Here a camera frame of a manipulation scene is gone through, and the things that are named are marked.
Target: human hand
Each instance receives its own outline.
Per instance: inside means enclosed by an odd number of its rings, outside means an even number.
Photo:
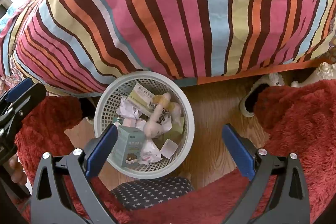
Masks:
[[[17,155],[15,154],[13,157],[11,157],[8,163],[9,163],[9,167],[12,170],[14,170],[14,172],[11,174],[12,181],[20,185],[26,185],[27,176],[25,172],[23,172],[23,166],[19,162]]]

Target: basket rim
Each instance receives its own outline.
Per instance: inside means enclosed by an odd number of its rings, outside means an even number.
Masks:
[[[105,103],[107,102],[108,98],[110,97],[110,94],[113,93],[119,85],[130,81],[134,78],[150,78],[156,81],[161,82],[162,84],[166,85],[170,90],[174,91],[175,95],[179,98],[180,103],[182,104],[182,107],[184,109],[185,115],[188,117],[188,132],[187,136],[185,138],[184,145],[179,153],[179,155],[176,157],[176,159],[165,166],[162,169],[155,170],[155,171],[136,171],[132,170],[129,168],[121,168],[117,166],[109,157],[107,159],[107,162],[112,165],[116,170],[119,172],[123,173],[124,175],[128,175],[130,177],[136,178],[136,179],[155,179],[159,177],[163,177],[172,171],[174,171],[177,167],[179,167],[182,162],[185,160],[187,155],[189,154],[189,151],[191,149],[191,146],[194,141],[194,134],[195,134],[195,121],[194,121],[194,114],[193,110],[191,108],[190,102],[187,99],[186,95],[184,92],[181,90],[181,88],[174,83],[172,80],[169,78],[165,77],[164,75],[161,75],[156,72],[152,71],[136,71],[136,72],[131,72],[127,75],[123,75],[116,80],[114,80],[103,92],[102,96],[99,99],[99,102],[97,104],[95,116],[94,116],[94,134],[95,137],[99,137],[102,133],[102,128],[101,128],[101,122],[98,119],[101,119],[101,114],[100,117],[98,117],[98,113],[102,113]]]

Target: gray fabric with white stars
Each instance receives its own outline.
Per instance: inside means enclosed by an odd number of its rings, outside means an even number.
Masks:
[[[149,208],[173,198],[179,198],[194,188],[190,181],[180,177],[125,182],[111,193],[130,211]]]

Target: white plastic container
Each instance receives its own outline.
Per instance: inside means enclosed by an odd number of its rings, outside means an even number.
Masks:
[[[187,157],[194,140],[195,122],[191,105],[183,91],[172,80],[150,71],[137,71],[123,75],[116,79],[101,96],[95,117],[94,133],[99,137],[104,129],[112,122],[113,117],[118,117],[116,109],[120,106],[122,96],[128,96],[136,83],[141,84],[155,95],[170,92],[171,101],[182,106],[184,115],[183,139],[175,154],[170,159],[146,165],[139,165],[133,169],[118,167],[111,157],[107,161],[121,173],[137,179],[155,179],[163,177],[174,171]]]

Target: striped bedspread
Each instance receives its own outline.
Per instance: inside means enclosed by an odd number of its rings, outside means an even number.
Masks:
[[[335,0],[28,0],[0,33],[0,74],[55,94],[101,94],[150,70],[195,85],[314,66]]]

